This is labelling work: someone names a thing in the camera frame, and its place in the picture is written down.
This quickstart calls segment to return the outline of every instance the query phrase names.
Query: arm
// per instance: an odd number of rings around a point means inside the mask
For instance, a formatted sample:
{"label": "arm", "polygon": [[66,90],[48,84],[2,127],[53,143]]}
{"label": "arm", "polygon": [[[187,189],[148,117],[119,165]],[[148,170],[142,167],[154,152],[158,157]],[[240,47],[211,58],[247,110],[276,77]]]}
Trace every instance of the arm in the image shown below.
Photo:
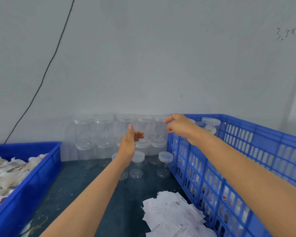
{"label": "arm", "polygon": [[122,172],[132,160],[135,141],[143,137],[143,132],[134,132],[130,125],[117,157],[51,223],[41,237],[93,237]]}
{"label": "arm", "polygon": [[274,237],[296,237],[296,188],[227,143],[174,114],[167,131],[197,146],[234,187]]}

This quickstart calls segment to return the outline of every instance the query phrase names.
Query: wire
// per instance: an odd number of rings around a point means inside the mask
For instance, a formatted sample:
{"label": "wire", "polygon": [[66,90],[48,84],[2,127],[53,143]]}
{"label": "wire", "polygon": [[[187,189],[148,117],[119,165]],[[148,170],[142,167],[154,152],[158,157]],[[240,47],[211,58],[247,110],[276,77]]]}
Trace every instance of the wire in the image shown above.
{"label": "wire", "polygon": [[39,92],[39,90],[41,89],[41,87],[42,87],[42,85],[43,85],[43,82],[44,82],[44,79],[45,79],[46,73],[47,73],[47,71],[48,71],[48,69],[49,69],[49,66],[50,66],[51,62],[53,61],[53,59],[54,59],[54,57],[55,57],[55,55],[56,55],[56,53],[57,53],[57,51],[58,51],[58,47],[59,47],[60,41],[62,40],[62,36],[63,36],[63,34],[64,34],[64,31],[65,31],[65,29],[66,29],[66,26],[67,26],[67,23],[68,23],[68,20],[69,20],[69,16],[70,16],[71,11],[72,11],[72,7],[74,6],[74,2],[75,2],[75,0],[72,0],[71,7],[70,7],[70,11],[69,11],[69,13],[68,13],[66,23],[65,23],[64,28],[63,28],[63,30],[62,30],[62,34],[60,35],[60,38],[59,38],[59,41],[58,41],[58,44],[57,44],[57,47],[56,47],[55,53],[54,53],[53,57],[51,58],[50,62],[48,63],[48,66],[47,66],[47,68],[46,68],[46,70],[45,70],[45,73],[44,73],[44,75],[43,75],[43,79],[42,79],[42,81],[41,81],[41,83],[40,83],[40,85],[39,85],[39,87],[38,87],[38,89],[37,89],[37,91],[36,91],[36,93],[35,93],[33,99],[31,100],[31,103],[29,104],[28,108],[25,110],[25,112],[23,113],[23,115],[21,116],[21,118],[18,120],[18,122],[17,122],[17,123],[15,124],[15,126],[13,127],[12,131],[10,132],[8,138],[5,140],[4,144],[7,143],[8,139],[9,139],[10,136],[12,135],[12,133],[13,133],[13,131],[15,130],[15,128],[16,128],[16,126],[18,125],[18,123],[22,120],[22,118],[24,117],[24,115],[27,113],[27,111],[28,111],[29,108],[31,107],[31,105],[32,105],[32,103],[33,103],[35,97],[37,96],[37,93]]}

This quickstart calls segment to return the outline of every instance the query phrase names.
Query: pile of white items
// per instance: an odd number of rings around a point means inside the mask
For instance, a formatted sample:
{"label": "pile of white items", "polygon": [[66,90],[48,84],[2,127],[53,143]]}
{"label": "pile of white items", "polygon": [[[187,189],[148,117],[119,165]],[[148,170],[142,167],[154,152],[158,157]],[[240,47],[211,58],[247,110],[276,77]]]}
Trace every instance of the pile of white items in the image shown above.
{"label": "pile of white items", "polygon": [[12,193],[14,188],[41,162],[46,156],[30,157],[26,163],[15,157],[7,161],[0,157],[0,204]]}
{"label": "pile of white items", "polygon": [[159,192],[157,198],[143,201],[146,221],[151,232],[146,237],[216,237],[204,226],[205,216],[178,193]]}

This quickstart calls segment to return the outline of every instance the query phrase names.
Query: forearm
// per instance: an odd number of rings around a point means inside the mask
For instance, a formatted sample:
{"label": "forearm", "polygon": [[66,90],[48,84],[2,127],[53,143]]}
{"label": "forearm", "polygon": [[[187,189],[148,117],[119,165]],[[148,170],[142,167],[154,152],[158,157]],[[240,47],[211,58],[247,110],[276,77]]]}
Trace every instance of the forearm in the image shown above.
{"label": "forearm", "polygon": [[116,157],[41,237],[93,237],[126,166],[122,158]]}
{"label": "forearm", "polygon": [[192,139],[274,237],[296,236],[296,188],[204,129]]}

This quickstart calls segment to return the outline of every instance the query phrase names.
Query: blue bin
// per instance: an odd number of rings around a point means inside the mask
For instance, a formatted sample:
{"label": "blue bin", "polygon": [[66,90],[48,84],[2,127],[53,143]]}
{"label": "blue bin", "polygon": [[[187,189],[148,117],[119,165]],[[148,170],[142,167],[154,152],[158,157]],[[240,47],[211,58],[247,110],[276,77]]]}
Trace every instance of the blue bin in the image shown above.
{"label": "blue bin", "polygon": [[[223,114],[186,115],[219,119],[216,135],[224,142],[296,186],[296,136]],[[169,134],[167,151],[174,155],[171,171],[189,200],[205,214],[206,227],[217,236],[271,236],[240,195],[187,139]]]}
{"label": "blue bin", "polygon": [[60,146],[60,142],[0,145],[0,156],[9,161],[16,157],[27,162],[48,153],[0,205],[0,237],[18,236],[31,220],[62,168]]}

